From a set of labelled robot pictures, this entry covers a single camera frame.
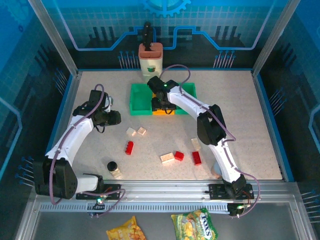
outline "red toy brick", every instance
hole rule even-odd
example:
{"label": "red toy brick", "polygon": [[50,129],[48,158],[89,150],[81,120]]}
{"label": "red toy brick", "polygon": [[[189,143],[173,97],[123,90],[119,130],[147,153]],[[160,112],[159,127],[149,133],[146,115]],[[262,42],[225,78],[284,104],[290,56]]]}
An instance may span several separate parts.
{"label": "red toy brick", "polygon": [[198,151],[192,153],[194,165],[201,165],[201,158]]}
{"label": "red toy brick", "polygon": [[131,152],[132,152],[132,148],[134,147],[134,142],[133,141],[129,141],[128,142],[128,145],[126,146],[126,150],[125,150],[125,153],[127,155],[131,155]]}
{"label": "red toy brick", "polygon": [[185,157],[185,155],[182,152],[179,152],[179,151],[175,152],[175,155],[174,155],[175,159],[182,161],[184,159],[184,157]]}

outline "gear logo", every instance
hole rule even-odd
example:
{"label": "gear logo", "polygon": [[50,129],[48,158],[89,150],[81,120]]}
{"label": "gear logo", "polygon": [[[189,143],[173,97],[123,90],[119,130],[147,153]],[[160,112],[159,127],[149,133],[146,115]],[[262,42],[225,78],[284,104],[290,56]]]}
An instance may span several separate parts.
{"label": "gear logo", "polygon": [[27,0],[0,0],[0,7],[6,7],[11,16],[22,24],[29,16],[29,3]]}
{"label": "gear logo", "polygon": [[155,14],[157,17],[162,15],[164,18],[179,14],[190,3],[190,0],[143,0],[145,10],[149,10],[150,14]]}

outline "green container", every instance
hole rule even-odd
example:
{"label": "green container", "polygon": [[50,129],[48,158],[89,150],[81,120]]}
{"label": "green container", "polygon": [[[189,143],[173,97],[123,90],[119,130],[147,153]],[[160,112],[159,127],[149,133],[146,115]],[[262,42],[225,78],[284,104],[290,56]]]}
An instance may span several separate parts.
{"label": "green container", "polygon": [[[191,96],[197,98],[196,86],[194,83],[185,83],[183,85],[183,90],[185,90]],[[130,96],[130,114],[132,116],[147,116],[152,115],[152,91],[145,83],[133,83],[131,85],[131,96]],[[182,110],[180,107],[176,107],[175,114],[188,114],[186,111]]]}

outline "small jar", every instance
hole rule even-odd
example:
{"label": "small jar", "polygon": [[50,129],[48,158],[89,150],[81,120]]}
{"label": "small jar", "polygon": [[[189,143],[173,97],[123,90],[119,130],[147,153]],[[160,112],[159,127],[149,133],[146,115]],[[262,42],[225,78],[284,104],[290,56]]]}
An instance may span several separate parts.
{"label": "small jar", "polygon": [[121,177],[121,172],[118,168],[118,165],[114,161],[109,162],[106,167],[115,179]]}

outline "yellow chip bag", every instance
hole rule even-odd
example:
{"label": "yellow chip bag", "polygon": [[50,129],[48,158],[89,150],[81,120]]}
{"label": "yellow chip bag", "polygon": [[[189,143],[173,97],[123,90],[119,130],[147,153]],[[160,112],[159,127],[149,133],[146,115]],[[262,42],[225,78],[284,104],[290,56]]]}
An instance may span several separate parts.
{"label": "yellow chip bag", "polygon": [[206,208],[171,215],[176,240],[216,240],[218,233],[213,227]]}
{"label": "yellow chip bag", "polygon": [[144,233],[137,225],[135,216],[125,224],[106,231],[106,234],[109,240],[146,240]]}

